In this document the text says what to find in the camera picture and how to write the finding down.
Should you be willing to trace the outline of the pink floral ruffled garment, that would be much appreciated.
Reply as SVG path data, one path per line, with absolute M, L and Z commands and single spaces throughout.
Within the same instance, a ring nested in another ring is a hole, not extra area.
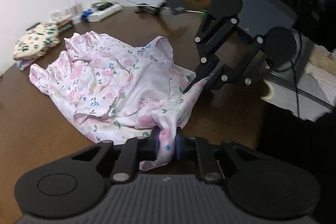
M 48 67 L 30 67 L 29 78 L 63 116 L 94 143 L 151 135 L 159 128 L 158 156 L 142 170 L 167 164 L 206 79 L 174 63 L 167 38 L 133 47 L 90 31 L 65 40 L 66 49 Z

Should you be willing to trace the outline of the pink blue purple-trimmed garment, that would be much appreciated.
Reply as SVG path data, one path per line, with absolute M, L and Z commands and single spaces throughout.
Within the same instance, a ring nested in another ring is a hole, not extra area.
M 35 61 L 36 61 L 35 59 L 17 61 L 17 68 L 20 71 L 24 71 L 26 68 L 32 65 Z

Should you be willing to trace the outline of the cream green-flower garment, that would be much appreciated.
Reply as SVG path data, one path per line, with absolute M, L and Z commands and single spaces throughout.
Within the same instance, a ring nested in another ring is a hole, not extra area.
M 49 48 L 60 43 L 58 35 L 59 30 L 56 24 L 39 23 L 26 31 L 15 43 L 13 59 L 21 61 L 44 56 Z

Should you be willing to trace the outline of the green stand base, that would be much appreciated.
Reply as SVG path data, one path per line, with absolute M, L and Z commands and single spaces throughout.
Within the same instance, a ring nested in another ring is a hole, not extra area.
M 200 17 L 204 18 L 206 16 L 206 12 L 207 12 L 206 10 L 201 11 L 200 14 L 199 14 Z

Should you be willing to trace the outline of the black phone stand clamp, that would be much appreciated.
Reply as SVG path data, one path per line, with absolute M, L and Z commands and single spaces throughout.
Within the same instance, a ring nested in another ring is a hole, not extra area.
M 159 6 L 153 6 L 153 5 L 148 5 L 147 3 L 142 3 L 137 5 L 137 9 L 135 10 L 135 13 L 148 13 L 154 16 L 159 16 L 161 10 L 167 7 L 166 2 L 162 2 L 161 5 Z

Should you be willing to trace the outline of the white power strip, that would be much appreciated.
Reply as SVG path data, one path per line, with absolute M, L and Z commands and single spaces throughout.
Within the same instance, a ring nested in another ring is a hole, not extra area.
M 105 10 L 96 11 L 87 16 L 88 22 L 100 22 L 109 16 L 120 12 L 123 9 L 122 5 L 112 5 Z

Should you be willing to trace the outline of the blue toy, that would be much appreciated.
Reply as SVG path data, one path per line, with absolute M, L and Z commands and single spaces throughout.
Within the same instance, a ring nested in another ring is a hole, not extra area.
M 89 22 L 89 16 L 93 14 L 93 11 L 92 10 L 87 10 L 87 11 L 83 11 L 82 14 L 81 14 L 81 17 L 80 17 L 80 20 L 82 22 Z

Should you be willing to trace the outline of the white charger plug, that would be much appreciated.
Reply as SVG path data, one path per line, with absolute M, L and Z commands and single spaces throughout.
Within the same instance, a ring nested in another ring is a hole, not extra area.
M 77 3 L 65 9 L 65 13 L 69 16 L 72 20 L 76 18 L 80 18 L 84 11 L 83 4 Z

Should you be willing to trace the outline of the dark tissue box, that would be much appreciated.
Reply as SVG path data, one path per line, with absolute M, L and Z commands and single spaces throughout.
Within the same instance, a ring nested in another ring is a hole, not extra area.
M 69 8 L 54 10 L 49 13 L 49 24 L 56 25 L 60 34 L 74 27 L 72 13 Z

